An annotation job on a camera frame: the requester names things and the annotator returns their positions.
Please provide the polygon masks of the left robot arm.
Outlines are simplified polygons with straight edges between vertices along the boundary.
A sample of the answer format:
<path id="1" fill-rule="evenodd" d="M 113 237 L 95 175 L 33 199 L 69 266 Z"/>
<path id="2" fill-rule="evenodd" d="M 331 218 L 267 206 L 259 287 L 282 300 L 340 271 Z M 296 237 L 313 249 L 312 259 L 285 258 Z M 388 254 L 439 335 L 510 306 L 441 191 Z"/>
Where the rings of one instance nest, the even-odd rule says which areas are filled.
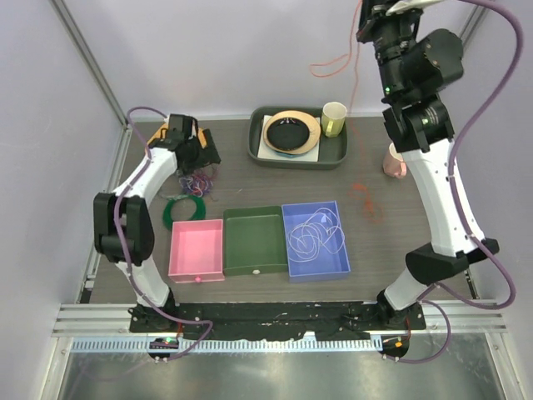
<path id="1" fill-rule="evenodd" d="M 171 113 L 155 137 L 147 139 L 134 121 L 129 125 L 143 146 L 143 158 L 111 192 L 93 200 L 94 247 L 120 269 L 136 295 L 135 311 L 143 312 L 158 332 L 177 322 L 174 296 L 153 259 L 155 233 L 149 207 L 174 173 L 183 175 L 220 163 L 212 134 L 195 117 Z"/>

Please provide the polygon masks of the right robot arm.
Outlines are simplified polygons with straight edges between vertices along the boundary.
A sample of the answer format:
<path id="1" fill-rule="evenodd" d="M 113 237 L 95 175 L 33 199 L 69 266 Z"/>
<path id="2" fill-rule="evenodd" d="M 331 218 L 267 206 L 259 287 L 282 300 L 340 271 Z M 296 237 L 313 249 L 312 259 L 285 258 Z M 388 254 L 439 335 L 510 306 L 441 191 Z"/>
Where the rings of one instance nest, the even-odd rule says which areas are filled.
<path id="1" fill-rule="evenodd" d="M 417 39 L 423 11 L 365 1 L 356 39 L 372 43 L 383 87 L 386 132 L 415 180 L 431 240 L 405 257 L 399 278 L 377 295 L 376 319 L 397 328 L 428 288 L 500 251 L 478 226 L 451 151 L 455 132 L 439 92 L 462 78 L 462 41 L 440 28 Z"/>

